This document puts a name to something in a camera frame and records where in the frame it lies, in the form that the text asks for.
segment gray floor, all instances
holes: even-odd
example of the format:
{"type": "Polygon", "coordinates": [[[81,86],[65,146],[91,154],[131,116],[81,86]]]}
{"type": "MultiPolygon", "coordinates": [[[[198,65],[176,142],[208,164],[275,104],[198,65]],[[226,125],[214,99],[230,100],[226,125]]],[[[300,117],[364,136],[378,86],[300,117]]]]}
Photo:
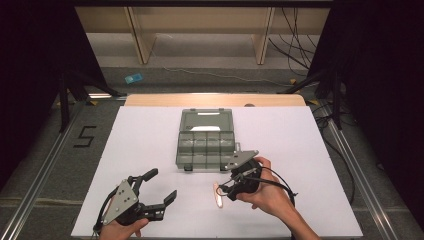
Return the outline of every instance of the gray floor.
{"type": "MultiPolygon", "coordinates": [[[[89,38],[109,86],[120,92],[275,93],[288,88],[291,79],[300,81],[304,78],[296,73],[307,73],[293,61],[290,62],[290,67],[296,73],[291,71],[287,58],[272,45],[268,47],[265,64],[257,65],[250,37],[247,35],[161,34],[149,64],[143,66],[138,64],[131,36],[90,34],[89,38]],[[127,84],[124,78],[135,73],[141,73],[144,79],[127,84]]],[[[316,43],[319,37],[313,36],[312,39],[316,43]]],[[[272,40],[285,51],[289,50],[279,36],[273,36],[272,40]]],[[[307,38],[302,38],[302,42],[305,48],[314,49],[307,38]]],[[[297,59],[302,60],[298,51],[292,51],[297,59]]],[[[314,88],[315,86],[304,88],[300,94],[305,100],[315,100],[314,88]]],[[[102,100],[82,107],[18,239],[71,239],[74,222],[96,171],[116,113],[123,104],[124,101],[121,100],[102,100]],[[87,139],[78,138],[84,126],[96,126],[85,132],[86,135],[94,136],[94,140],[90,147],[75,148],[75,145],[88,142],[87,139]]],[[[318,107],[313,104],[309,106],[312,110],[318,107]]],[[[349,111],[346,104],[343,104],[343,111],[349,111]]],[[[322,112],[317,111],[316,115],[320,116],[322,112]]],[[[378,161],[360,126],[355,124],[349,114],[342,115],[342,120],[343,134],[399,239],[424,239],[423,231],[384,170],[377,167],[378,161]]],[[[60,110],[55,103],[31,153],[20,163],[0,193],[2,229],[7,226],[21,199],[31,187],[58,137],[59,128],[60,110]]],[[[323,130],[323,136],[336,146],[328,128],[323,130]]],[[[328,151],[346,197],[350,198],[353,188],[346,165],[334,150],[328,148],[328,151]]],[[[384,239],[357,188],[352,209],[364,233],[361,239],[384,239]]]]}

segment blue object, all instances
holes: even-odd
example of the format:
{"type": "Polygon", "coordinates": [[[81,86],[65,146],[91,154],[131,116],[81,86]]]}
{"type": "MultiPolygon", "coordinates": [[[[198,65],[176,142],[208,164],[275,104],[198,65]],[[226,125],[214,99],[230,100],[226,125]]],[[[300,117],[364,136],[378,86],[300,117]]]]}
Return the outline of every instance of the blue object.
{"type": "Polygon", "coordinates": [[[140,73],[125,77],[125,81],[127,82],[127,84],[139,82],[141,80],[143,80],[143,76],[141,76],[140,73]]]}

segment gray plastic case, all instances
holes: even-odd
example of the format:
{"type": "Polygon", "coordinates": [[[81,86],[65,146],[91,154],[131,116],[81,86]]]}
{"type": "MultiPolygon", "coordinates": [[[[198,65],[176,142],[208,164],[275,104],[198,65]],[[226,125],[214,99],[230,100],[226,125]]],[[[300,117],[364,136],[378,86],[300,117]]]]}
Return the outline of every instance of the gray plastic case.
{"type": "Polygon", "coordinates": [[[225,170],[235,151],[231,109],[184,109],[176,164],[179,169],[225,170]]]}

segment hand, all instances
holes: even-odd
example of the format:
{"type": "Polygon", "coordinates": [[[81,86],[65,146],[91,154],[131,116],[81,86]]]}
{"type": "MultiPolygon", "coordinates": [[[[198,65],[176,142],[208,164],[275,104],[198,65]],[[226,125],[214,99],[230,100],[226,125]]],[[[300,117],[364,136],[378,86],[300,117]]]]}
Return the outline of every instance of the hand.
{"type": "Polygon", "coordinates": [[[149,223],[148,219],[140,219],[128,226],[122,226],[117,221],[112,221],[102,227],[99,240],[127,240],[133,233],[141,237],[141,231],[149,223]]]}
{"type": "MultiPolygon", "coordinates": [[[[269,170],[271,169],[271,162],[268,159],[256,157],[255,160],[264,167],[261,173],[262,179],[279,182],[278,178],[272,175],[269,170]]],[[[252,203],[252,209],[260,208],[262,211],[279,218],[286,224],[297,240],[319,239],[318,235],[309,227],[290,202],[289,197],[282,188],[261,182],[256,192],[239,193],[236,197],[243,202],[252,203]]]]}

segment white tabletop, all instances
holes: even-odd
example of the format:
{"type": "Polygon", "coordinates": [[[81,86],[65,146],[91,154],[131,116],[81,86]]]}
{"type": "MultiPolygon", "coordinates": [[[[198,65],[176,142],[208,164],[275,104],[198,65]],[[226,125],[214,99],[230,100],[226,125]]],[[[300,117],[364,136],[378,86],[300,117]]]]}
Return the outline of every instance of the white tabletop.
{"type": "MultiPolygon", "coordinates": [[[[181,112],[188,107],[121,107],[72,231],[89,238],[106,196],[121,180],[158,168],[140,188],[140,201],[177,198],[145,237],[275,238],[290,231],[275,217],[224,198],[218,208],[213,183],[229,173],[185,173],[175,164],[181,112]]],[[[309,107],[232,107],[236,142],[258,150],[290,185],[296,208],[321,237],[360,237],[362,232],[337,177],[309,107]]]]}

